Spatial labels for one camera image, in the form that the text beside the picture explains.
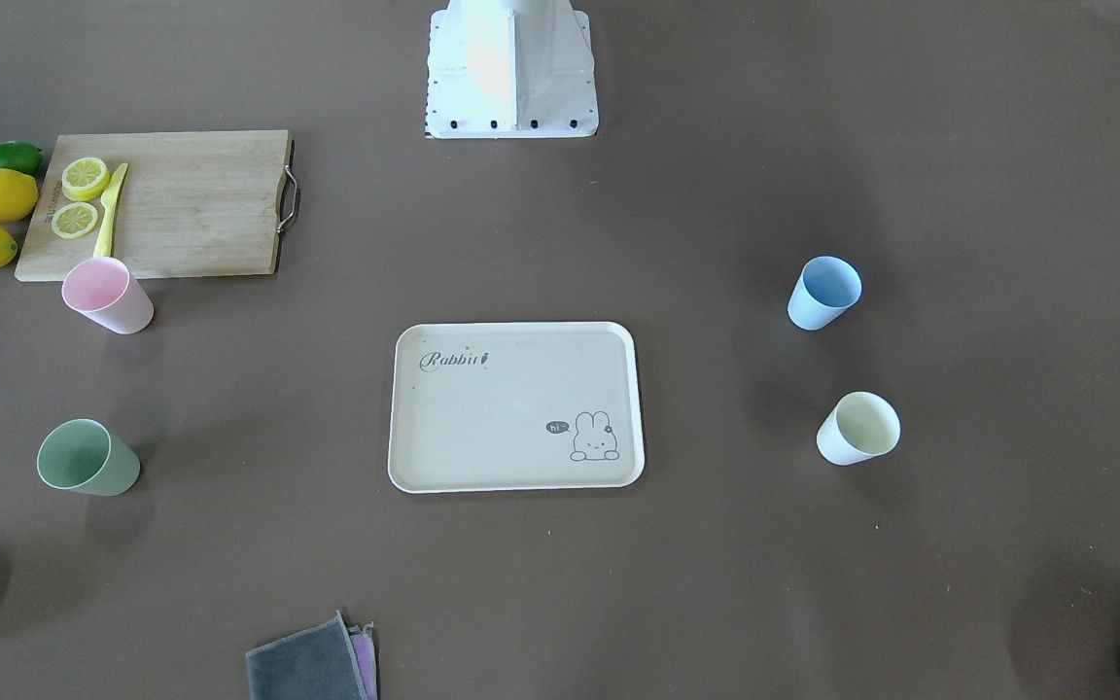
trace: metal handle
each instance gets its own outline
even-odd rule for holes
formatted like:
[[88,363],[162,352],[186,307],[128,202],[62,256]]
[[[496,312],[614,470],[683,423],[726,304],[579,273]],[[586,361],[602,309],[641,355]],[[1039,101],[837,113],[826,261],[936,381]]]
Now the metal handle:
[[288,176],[288,181],[292,183],[292,212],[288,213],[288,216],[283,217],[283,221],[279,222],[276,226],[276,234],[283,235],[284,227],[297,217],[297,212],[301,211],[301,186],[297,185],[297,178],[292,177],[292,167],[283,166],[283,174]]

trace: green lime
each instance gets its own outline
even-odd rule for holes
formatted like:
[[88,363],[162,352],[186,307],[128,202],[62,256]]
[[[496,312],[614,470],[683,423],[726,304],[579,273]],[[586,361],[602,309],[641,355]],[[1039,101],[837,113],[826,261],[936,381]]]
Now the green lime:
[[37,168],[40,168],[40,148],[26,141],[3,141],[0,143],[0,168],[37,174]]

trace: cutting board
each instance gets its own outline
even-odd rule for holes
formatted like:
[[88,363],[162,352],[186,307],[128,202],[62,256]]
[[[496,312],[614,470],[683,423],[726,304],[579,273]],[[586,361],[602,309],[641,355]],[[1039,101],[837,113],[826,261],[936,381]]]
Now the cutting board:
[[[129,164],[112,255],[138,279],[271,274],[292,137],[286,131],[93,133],[58,137],[19,252],[21,282],[63,280],[93,254],[97,230],[76,240],[49,230],[68,204],[59,178],[72,160]],[[99,217],[102,204],[93,199]]]

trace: lemon slice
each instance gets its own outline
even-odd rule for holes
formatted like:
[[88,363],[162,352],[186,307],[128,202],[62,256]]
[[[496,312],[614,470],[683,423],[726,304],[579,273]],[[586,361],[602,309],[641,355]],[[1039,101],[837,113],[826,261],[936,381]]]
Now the lemon slice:
[[49,218],[49,231],[55,232],[59,239],[80,239],[93,231],[95,225],[97,225],[97,209],[88,203],[68,204],[55,212],[55,217]]
[[109,181],[111,172],[102,158],[77,158],[63,169],[63,196],[73,203],[88,203],[102,195]]

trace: yellow knife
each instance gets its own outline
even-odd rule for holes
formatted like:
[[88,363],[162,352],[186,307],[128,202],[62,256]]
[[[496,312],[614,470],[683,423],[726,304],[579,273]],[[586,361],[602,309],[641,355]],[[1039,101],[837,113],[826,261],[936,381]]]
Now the yellow knife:
[[94,258],[111,256],[111,235],[114,230],[114,208],[120,203],[123,176],[129,172],[129,164],[120,164],[111,176],[110,185],[102,192],[102,227],[97,231],[97,242],[93,244]]

